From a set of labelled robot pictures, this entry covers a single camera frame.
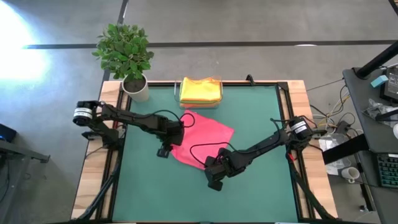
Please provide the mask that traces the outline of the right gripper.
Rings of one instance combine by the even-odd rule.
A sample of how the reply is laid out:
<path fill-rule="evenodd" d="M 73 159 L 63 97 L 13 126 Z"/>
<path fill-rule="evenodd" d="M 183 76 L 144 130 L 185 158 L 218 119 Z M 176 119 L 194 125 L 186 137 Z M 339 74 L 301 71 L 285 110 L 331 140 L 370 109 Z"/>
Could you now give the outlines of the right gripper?
<path fill-rule="evenodd" d="M 205 175 L 209 182 L 216 182 L 224 177 L 234 177 L 240 174 L 248 165 L 248 156 L 220 148 L 215 157 L 208 156 L 206 158 Z"/>

